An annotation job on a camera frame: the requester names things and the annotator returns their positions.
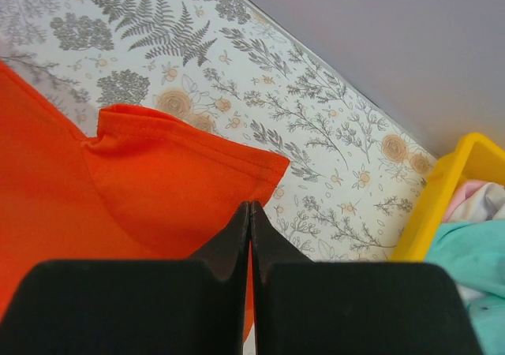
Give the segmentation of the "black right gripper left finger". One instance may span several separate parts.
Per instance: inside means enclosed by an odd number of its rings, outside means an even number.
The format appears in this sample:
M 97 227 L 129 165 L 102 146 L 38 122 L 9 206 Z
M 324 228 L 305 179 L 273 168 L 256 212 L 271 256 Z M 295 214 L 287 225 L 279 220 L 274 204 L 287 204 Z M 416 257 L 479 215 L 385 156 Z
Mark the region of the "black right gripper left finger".
M 183 260 L 37 264 L 2 318 L 2 353 L 241 353 L 250 208 Z

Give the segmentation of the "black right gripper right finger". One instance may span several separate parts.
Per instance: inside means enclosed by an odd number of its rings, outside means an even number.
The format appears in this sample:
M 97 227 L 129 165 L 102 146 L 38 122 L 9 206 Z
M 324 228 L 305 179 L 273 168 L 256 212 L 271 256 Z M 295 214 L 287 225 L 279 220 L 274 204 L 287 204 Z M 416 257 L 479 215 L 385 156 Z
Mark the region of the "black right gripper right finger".
M 252 203 L 259 354 L 479 354 L 455 283 L 430 263 L 315 262 Z

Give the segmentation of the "orange t-shirt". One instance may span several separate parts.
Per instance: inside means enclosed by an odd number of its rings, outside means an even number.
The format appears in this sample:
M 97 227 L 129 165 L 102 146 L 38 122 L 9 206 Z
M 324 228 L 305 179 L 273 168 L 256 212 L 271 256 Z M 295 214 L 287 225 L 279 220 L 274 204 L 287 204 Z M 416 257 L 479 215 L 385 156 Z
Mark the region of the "orange t-shirt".
M 142 106 L 103 108 L 85 136 L 3 65 L 1 321 L 39 263 L 188 258 L 288 165 Z

